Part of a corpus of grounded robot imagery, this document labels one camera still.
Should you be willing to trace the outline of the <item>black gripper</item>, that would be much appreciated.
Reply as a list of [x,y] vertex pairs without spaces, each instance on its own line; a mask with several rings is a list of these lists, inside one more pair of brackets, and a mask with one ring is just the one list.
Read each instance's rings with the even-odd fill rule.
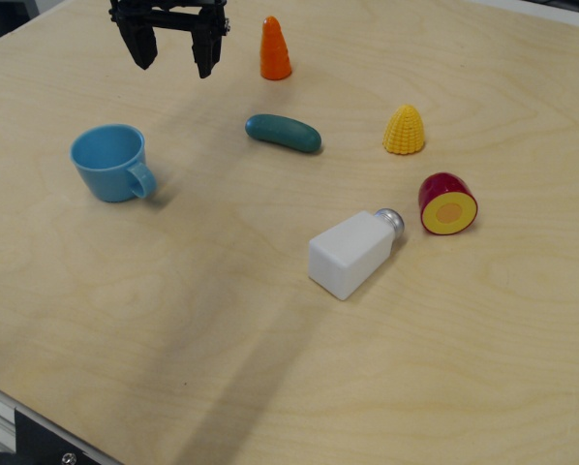
[[229,31],[226,1],[111,1],[109,15],[135,63],[147,70],[158,55],[154,28],[191,32],[200,78],[220,61]]

